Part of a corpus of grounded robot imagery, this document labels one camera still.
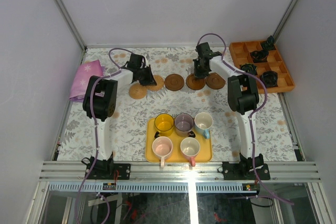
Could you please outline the light woven coaster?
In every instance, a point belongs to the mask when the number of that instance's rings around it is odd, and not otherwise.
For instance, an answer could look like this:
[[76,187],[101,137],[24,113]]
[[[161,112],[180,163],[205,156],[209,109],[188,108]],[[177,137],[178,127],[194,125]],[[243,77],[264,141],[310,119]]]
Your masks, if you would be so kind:
[[148,85],[146,88],[150,91],[159,91],[163,88],[164,86],[164,80],[161,76],[159,75],[154,75],[154,80],[156,82],[156,85]]
[[146,94],[147,88],[139,83],[136,83],[129,88],[129,96],[135,100],[144,98]]

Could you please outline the blue mug cream inside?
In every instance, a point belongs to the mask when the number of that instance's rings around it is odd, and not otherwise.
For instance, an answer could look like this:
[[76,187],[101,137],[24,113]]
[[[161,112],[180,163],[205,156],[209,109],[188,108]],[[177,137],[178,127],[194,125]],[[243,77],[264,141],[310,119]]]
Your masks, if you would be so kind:
[[195,131],[205,139],[210,139],[210,129],[213,126],[212,116],[206,112],[201,112],[196,115],[194,122]]

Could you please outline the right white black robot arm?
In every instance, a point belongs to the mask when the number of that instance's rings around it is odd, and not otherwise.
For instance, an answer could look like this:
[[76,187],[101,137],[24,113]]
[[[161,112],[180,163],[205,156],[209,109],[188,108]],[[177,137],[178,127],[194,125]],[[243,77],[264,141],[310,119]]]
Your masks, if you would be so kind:
[[194,76],[204,79],[210,72],[218,74],[227,84],[227,102],[237,113],[240,132],[240,154],[253,159],[259,154],[256,149],[255,112],[259,103],[256,78],[230,64],[213,52],[207,42],[196,46],[198,57],[194,59]]

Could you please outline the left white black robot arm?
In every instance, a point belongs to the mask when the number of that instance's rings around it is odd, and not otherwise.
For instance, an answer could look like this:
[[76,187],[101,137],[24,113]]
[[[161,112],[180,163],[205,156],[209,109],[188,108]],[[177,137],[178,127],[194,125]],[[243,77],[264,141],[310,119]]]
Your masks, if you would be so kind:
[[126,86],[137,88],[137,92],[146,91],[147,86],[156,85],[146,57],[131,54],[130,59],[116,72],[107,76],[92,76],[82,103],[88,118],[93,120],[94,151],[93,159],[101,162],[97,173],[103,179],[114,175],[115,166],[106,160],[112,156],[110,137],[110,118],[117,105],[117,93]]

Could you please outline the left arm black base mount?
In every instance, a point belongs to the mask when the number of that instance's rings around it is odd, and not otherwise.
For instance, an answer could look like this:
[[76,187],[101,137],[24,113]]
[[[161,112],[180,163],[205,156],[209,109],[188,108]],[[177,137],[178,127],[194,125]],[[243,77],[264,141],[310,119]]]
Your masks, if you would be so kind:
[[108,160],[97,160],[88,179],[129,180],[131,164],[115,163],[113,156]]

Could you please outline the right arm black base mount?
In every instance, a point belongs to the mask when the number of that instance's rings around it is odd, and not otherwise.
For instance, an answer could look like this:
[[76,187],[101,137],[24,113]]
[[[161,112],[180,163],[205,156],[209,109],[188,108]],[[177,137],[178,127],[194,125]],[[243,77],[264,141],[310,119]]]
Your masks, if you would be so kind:
[[[224,180],[257,180],[253,159],[245,158],[242,154],[239,157],[239,163],[222,162],[217,172],[223,175]],[[255,157],[255,170],[261,180],[270,180],[269,167],[264,163],[262,154]]]

